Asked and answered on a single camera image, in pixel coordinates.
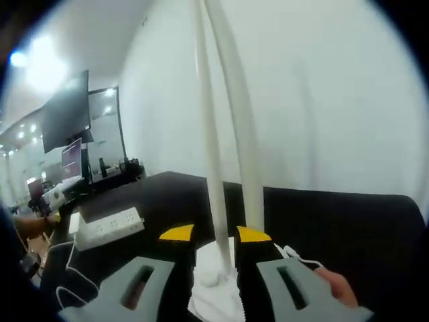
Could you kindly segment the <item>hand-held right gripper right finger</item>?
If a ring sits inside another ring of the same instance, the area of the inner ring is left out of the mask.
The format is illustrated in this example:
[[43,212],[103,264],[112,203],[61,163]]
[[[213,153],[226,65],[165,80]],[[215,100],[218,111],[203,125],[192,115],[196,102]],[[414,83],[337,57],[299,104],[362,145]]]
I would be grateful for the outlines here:
[[322,264],[280,247],[264,233],[236,228],[238,287],[247,321],[368,321],[365,307],[336,300],[314,270]]

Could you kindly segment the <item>person's right hand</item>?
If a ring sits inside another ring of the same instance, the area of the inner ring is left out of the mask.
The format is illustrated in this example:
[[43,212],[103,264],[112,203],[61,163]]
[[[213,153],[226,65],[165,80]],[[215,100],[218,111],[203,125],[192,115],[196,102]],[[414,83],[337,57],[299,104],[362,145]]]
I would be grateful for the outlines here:
[[336,300],[348,307],[355,308],[359,306],[351,285],[343,275],[326,268],[317,268],[314,272],[329,283],[331,294]]

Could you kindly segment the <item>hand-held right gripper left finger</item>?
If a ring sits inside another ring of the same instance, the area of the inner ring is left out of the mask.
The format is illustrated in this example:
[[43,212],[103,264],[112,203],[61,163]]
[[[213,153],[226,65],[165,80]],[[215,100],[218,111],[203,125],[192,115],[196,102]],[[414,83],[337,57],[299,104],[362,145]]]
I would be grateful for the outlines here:
[[136,257],[101,282],[98,295],[59,312],[63,321],[195,321],[188,310],[196,255],[192,224],[161,234],[157,258]]

